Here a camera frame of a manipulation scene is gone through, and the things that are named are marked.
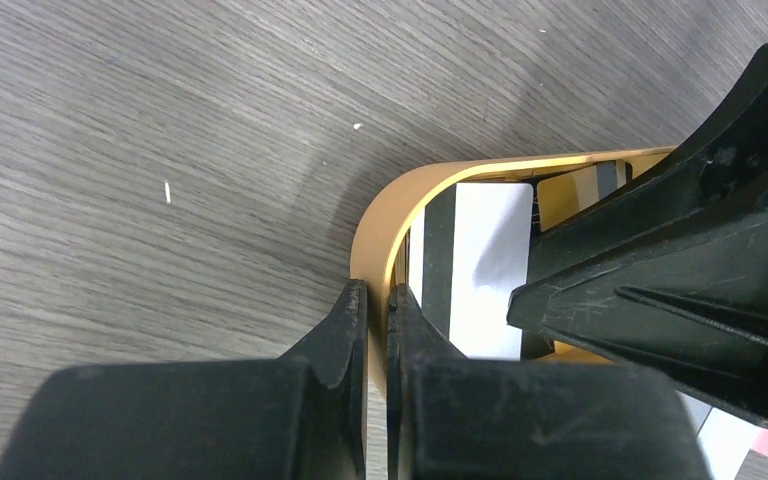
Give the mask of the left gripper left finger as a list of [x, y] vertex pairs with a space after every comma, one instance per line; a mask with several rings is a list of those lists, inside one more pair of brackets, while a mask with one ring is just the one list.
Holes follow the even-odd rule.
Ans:
[[273, 359], [86, 365], [37, 390], [0, 479], [361, 479], [367, 288]]

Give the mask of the yellow oval card tray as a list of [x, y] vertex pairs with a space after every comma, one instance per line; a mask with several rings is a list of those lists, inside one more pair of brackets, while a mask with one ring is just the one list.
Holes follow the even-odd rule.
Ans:
[[418, 167], [387, 184], [364, 211], [352, 241], [349, 274], [368, 289], [368, 378], [387, 393], [388, 299], [399, 280], [410, 277], [408, 262], [415, 228], [427, 206], [449, 187], [462, 182], [516, 182], [535, 176], [567, 173], [604, 162], [626, 162], [644, 170], [674, 150], [672, 146], [582, 153], [562, 153], [434, 163]]

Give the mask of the brown leather card holder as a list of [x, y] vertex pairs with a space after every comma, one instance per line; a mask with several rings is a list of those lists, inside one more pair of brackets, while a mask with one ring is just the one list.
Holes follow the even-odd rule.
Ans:
[[768, 430], [679, 394], [696, 431], [697, 442], [713, 479], [735, 479], [747, 454], [768, 458]]

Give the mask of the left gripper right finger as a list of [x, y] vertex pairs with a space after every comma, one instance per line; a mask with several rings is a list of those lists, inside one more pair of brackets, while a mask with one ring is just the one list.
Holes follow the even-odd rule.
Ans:
[[393, 479], [705, 479], [685, 407], [636, 365], [477, 360], [388, 300], [388, 470]]

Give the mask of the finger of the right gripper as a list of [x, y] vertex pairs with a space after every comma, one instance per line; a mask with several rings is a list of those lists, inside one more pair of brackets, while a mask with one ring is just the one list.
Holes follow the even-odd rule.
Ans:
[[540, 234], [507, 321], [768, 428], [768, 43], [664, 159]]

